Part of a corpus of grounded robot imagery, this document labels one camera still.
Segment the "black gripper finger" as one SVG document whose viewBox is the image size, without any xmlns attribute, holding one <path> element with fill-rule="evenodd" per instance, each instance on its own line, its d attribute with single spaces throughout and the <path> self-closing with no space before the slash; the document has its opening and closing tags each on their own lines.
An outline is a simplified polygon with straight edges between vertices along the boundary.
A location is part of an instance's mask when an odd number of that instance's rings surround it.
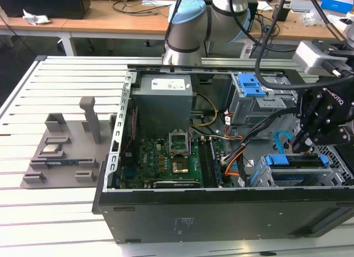
<svg viewBox="0 0 354 257">
<path fill-rule="evenodd" d="M 322 89 L 301 91 L 298 95 L 296 116 L 300 119 L 300 130 L 293 141 L 293 151 L 307 151 L 318 140 L 320 124 L 327 109 Z"/>
<path fill-rule="evenodd" d="M 308 151 L 313 145 L 343 145 L 350 143 L 350 127 L 345 124 L 313 122 L 304 126 L 300 137 L 300 152 Z"/>
</svg>

